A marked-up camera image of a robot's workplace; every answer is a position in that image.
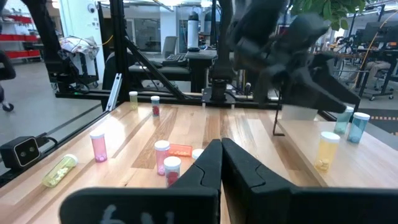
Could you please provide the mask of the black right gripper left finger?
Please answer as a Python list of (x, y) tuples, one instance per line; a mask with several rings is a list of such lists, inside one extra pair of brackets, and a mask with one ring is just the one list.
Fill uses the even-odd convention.
[(61, 224), (219, 224), (223, 146), (212, 140), (166, 188), (91, 187), (61, 204)]

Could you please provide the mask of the white plant pot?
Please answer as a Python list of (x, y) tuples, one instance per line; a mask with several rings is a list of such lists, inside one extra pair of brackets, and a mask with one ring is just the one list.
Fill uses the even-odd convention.
[(304, 108), (301, 106), (294, 106), (294, 105), (284, 105), (282, 107), (281, 119), (313, 121), (317, 114), (318, 110), (315, 109)]

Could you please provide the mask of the black mat with orange stripes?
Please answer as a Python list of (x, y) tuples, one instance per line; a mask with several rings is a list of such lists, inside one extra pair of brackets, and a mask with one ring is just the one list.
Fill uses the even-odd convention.
[(371, 124), (398, 136), (398, 110), (359, 108), (358, 111), (370, 115)]

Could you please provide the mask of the black background desk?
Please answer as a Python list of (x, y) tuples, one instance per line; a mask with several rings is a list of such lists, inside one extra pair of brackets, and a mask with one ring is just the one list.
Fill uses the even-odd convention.
[[(187, 52), (185, 58), (188, 60), (186, 67), (163, 66), (161, 62), (167, 57), (159, 54), (144, 53), (158, 71), (182, 92), (198, 93), (206, 87), (207, 72), (212, 66), (215, 53), (211, 51)], [(153, 86), (156, 90), (164, 84), (157, 78), (146, 65), (140, 62), (129, 67), (129, 74), (138, 78), (144, 87)]]

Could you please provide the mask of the wooden shelf with black legs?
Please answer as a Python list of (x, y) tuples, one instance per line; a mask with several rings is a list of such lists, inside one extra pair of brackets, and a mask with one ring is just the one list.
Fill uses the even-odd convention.
[(271, 170), (299, 186), (366, 187), (398, 189), (398, 142), (394, 136), (369, 124), (359, 144), (342, 136), (327, 171), (313, 163), (320, 134), (331, 131), (327, 121), (287, 120), (274, 124), (275, 111), (261, 115), (275, 150), (266, 160)]

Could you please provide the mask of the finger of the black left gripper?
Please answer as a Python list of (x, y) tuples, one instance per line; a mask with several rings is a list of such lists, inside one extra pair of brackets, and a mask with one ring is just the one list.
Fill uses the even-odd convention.
[(359, 96), (349, 90), (333, 76), (333, 60), (331, 54), (315, 54), (310, 65), (312, 80), (327, 94), (344, 103), (357, 104)]
[(316, 84), (307, 69), (295, 71), (289, 78), (282, 97), (285, 105), (342, 113), (346, 106)]

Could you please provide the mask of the teal bottle with red pills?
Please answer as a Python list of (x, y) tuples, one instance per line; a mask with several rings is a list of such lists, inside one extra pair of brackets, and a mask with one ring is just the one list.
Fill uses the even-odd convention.
[(164, 159), (166, 186), (170, 187), (180, 177), (181, 159), (179, 157), (170, 156)]
[(150, 98), (151, 103), (152, 103), (152, 114), (153, 116), (159, 116), (160, 115), (160, 96), (151, 96)]

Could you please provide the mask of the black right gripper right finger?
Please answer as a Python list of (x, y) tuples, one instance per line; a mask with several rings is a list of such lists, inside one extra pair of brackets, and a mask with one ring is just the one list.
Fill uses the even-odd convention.
[(300, 187), (230, 138), (222, 181), (235, 224), (398, 224), (398, 190)]

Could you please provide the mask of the pink pill bottle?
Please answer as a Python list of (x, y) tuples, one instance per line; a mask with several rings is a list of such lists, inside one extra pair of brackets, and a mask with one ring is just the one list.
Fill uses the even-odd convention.
[(92, 131), (90, 139), (93, 146), (93, 153), (96, 162), (104, 162), (108, 159), (106, 151), (106, 143), (103, 131)]
[(165, 175), (164, 159), (169, 156), (170, 143), (166, 140), (160, 140), (154, 144), (157, 174)]

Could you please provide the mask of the green leafy plant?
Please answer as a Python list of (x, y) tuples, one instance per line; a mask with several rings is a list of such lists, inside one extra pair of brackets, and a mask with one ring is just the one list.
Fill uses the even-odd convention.
[(347, 14), (362, 12), (374, 0), (290, 0), (291, 15), (315, 13), (330, 21), (333, 30), (348, 30)]

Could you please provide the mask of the white and black cylinder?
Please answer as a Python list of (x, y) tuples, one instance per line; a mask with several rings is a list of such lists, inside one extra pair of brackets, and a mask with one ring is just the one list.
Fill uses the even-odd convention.
[(199, 16), (195, 11), (189, 14), (187, 21), (187, 50), (189, 52), (199, 52), (198, 29)]

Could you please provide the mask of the black office chair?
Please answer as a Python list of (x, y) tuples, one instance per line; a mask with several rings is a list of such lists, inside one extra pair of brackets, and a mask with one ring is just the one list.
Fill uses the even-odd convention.
[[(15, 69), (12, 65), (10, 58), (3, 50), (0, 50), (0, 63), (3, 64), (3, 67), (0, 67), (0, 81), (14, 79), (16, 77)], [(6, 101), (5, 91), (1, 84), (0, 105), (5, 112), (11, 112), (14, 109), (14, 105)]]

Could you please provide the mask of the teal pill bottle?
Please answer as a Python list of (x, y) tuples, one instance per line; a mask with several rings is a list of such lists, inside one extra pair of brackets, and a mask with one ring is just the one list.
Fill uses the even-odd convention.
[(346, 106), (343, 113), (339, 114), (333, 132), (335, 134), (345, 134), (348, 123), (353, 115), (354, 108)]
[(347, 140), (353, 143), (359, 143), (364, 133), (365, 127), (370, 119), (370, 115), (362, 112), (355, 112), (349, 129)]

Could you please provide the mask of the small orange pill bottle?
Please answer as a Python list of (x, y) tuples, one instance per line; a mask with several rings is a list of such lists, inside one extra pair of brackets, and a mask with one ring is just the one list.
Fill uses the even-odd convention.
[(191, 157), (192, 156), (193, 147), (188, 145), (181, 144), (171, 144), (169, 149), (170, 156), (177, 157)]

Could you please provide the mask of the black aluminium table frame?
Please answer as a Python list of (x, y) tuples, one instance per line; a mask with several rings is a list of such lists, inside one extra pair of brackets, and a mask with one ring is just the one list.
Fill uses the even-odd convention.
[[(53, 25), (45, 0), (21, 0), (28, 8), (37, 30), (42, 40), (44, 40), (45, 63), (47, 71), (55, 73), (62, 82), (70, 84), (73, 77), (78, 76), (78, 69), (73, 64), (71, 58), (65, 55), (58, 42), (55, 34), (55, 26)], [(147, 69), (153, 73), (153, 76), (158, 78), (166, 87), (167, 91), (162, 92), (157, 90), (161, 96), (164, 96), (166, 103), (177, 103), (183, 105), (197, 105), (200, 100), (197, 96), (190, 96), (182, 93), (168, 81), (155, 65), (147, 59), (139, 48), (131, 42), (125, 30), (122, 30), (122, 23), (124, 18), (124, 10), (121, 8), (121, 0), (111, 0), (111, 15), (114, 17), (116, 27), (116, 50), (114, 51), (114, 59), (116, 60), (116, 71), (114, 74), (120, 73), (120, 91), (117, 96), (111, 96), (111, 91), (101, 90), (98, 94), (87, 92), (85, 93), (89, 99), (94, 100), (119, 100), (125, 102), (127, 100), (127, 92), (133, 89), (133, 84), (138, 83), (138, 79), (131, 78), (128, 72), (127, 57), (130, 55), (137, 62), (143, 63)]]

